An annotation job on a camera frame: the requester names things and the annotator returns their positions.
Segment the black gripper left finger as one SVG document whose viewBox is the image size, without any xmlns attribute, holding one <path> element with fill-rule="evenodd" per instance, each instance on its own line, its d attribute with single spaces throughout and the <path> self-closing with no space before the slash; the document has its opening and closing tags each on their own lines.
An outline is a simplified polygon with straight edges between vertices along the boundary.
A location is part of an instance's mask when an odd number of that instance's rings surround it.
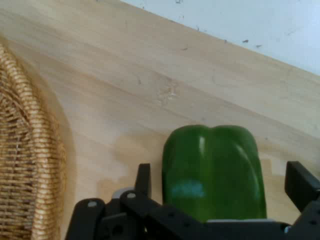
<svg viewBox="0 0 320 240">
<path fill-rule="evenodd" d="M 204 240 L 204 224 L 151 196 L 151 166 L 138 167 L 135 185 L 109 202 L 79 201 L 67 229 L 68 240 Z"/>
</svg>

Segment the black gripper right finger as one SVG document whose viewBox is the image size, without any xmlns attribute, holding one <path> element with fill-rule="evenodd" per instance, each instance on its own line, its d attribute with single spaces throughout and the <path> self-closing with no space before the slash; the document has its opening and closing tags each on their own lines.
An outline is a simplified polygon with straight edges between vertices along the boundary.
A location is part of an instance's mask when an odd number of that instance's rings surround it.
<svg viewBox="0 0 320 240">
<path fill-rule="evenodd" d="M 300 162 L 286 164 L 284 190 L 300 216 L 286 233 L 288 240 L 320 238 L 320 181 Z"/>
</svg>

